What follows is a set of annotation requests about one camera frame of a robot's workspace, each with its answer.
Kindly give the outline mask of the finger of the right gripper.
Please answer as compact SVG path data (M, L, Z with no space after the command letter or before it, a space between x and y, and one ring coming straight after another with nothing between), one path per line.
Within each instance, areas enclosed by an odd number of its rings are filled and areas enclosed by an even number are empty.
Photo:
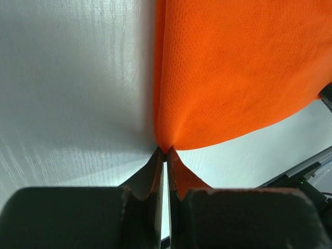
M319 96L329 111L332 112L332 83L326 85L320 91Z

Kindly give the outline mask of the orange t-shirt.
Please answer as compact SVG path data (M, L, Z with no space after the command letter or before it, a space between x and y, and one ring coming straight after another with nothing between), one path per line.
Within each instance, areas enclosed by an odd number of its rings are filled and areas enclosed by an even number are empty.
M157 1L159 147L219 144L277 123L331 83L331 1Z

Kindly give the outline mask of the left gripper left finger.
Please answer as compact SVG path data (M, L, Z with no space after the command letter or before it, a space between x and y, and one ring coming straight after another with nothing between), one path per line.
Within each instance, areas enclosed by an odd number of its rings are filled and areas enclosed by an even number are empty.
M27 187L1 212L1 248L159 248L163 153L117 187Z

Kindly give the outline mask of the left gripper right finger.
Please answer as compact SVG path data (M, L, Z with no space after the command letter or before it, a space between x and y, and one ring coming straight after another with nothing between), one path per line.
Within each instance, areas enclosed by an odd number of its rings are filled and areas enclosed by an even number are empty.
M167 154L170 248L331 248L331 215L295 188L217 189Z

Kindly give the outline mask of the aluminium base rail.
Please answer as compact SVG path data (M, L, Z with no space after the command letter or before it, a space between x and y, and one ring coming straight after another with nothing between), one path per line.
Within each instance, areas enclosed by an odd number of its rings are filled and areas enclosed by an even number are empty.
M267 182L259 185L259 187L266 187L271 185L273 182L277 181L279 178L286 175L288 178L294 176L296 173L299 173L303 170L308 169L311 165L318 163L319 167L326 165L327 163L331 162L331 146L323 151L317 153L316 155L306 159L305 161L295 165L294 167L290 168L289 170L277 175L276 177L268 180Z

